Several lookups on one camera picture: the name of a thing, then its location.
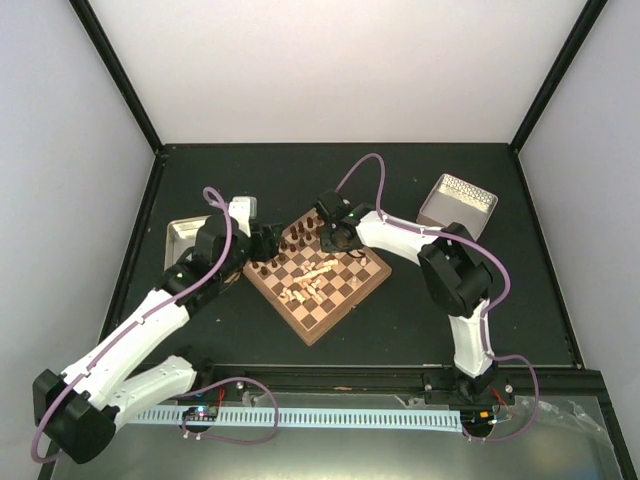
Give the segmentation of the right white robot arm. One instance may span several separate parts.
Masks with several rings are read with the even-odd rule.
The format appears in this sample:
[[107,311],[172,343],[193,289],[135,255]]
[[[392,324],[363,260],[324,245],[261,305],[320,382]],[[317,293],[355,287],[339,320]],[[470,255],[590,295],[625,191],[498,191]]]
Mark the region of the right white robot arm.
[[492,276],[471,248],[466,228],[459,223],[440,228],[401,220],[369,204],[352,206],[334,191],[319,195],[314,209],[322,221],[324,252],[351,253],[368,247],[420,267],[430,297],[450,321],[456,394],[465,403],[485,397],[495,375],[485,312]]

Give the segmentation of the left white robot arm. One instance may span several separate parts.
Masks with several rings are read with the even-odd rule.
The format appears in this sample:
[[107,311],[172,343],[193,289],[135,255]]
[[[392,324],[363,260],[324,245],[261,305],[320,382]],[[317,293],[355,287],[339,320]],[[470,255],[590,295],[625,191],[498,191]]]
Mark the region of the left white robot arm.
[[246,264],[278,256],[283,227],[211,215],[193,246],[167,268],[139,307],[108,337],[61,373],[44,370],[33,382],[35,437],[42,435],[75,463],[105,450],[117,431],[145,410],[172,398],[202,399],[215,381],[210,361],[184,348],[159,365],[136,374],[136,367],[166,338],[219,296]]

